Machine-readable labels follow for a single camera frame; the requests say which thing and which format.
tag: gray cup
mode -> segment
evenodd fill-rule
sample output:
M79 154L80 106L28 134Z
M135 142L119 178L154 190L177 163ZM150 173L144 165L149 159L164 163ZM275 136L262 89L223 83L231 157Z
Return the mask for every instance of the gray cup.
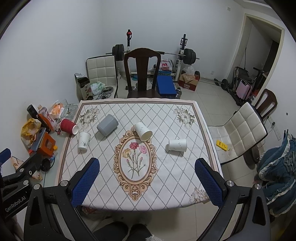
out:
M108 114L98 125L97 129L103 136L109 135L118 126L118 121L113 115Z

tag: red paper cup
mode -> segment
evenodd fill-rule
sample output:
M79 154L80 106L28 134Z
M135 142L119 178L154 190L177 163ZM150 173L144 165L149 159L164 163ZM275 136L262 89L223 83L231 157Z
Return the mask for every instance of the red paper cup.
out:
M73 135L76 135L79 131L78 126L67 118L61 121L60 128L62 131Z

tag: clothes pile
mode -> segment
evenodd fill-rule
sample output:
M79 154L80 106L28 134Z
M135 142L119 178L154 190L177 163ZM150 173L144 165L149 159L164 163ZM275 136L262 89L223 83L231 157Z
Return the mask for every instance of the clothes pile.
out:
M288 132L282 146L269 149L260 157L255 182L262 182L271 215L278 217L296 203L296 139Z

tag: screw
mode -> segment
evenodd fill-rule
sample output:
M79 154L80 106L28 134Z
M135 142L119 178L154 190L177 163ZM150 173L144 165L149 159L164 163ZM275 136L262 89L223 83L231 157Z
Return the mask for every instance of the screw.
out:
M61 181L60 184L61 184L62 187L65 187L65 186L68 185L68 181L67 180Z
M39 187L40 187L40 184L36 184L36 185L34 186L34 189L37 190L37 189L39 189Z
M260 184L257 184L257 183L256 183L254 186L255 186L255 188L258 189L258 190L261 189Z
M226 184L227 184L228 186L230 186L230 187L233 187L233 186L234 186L234 182L231 181L231 180L227 181Z

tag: wall socket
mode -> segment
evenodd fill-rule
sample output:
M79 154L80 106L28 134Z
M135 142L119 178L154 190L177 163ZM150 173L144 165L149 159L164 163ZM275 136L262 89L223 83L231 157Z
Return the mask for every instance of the wall socket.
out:
M274 120L271 118L271 116L268 118L268 120L269 120L270 125L271 125L271 128L272 128L272 123L274 122ZM275 132L275 134L276 134L277 139L278 139L278 140L281 140L282 135L280 134L280 132L279 132L279 130L278 130L276 124L274 125L273 130L274 130L274 132Z

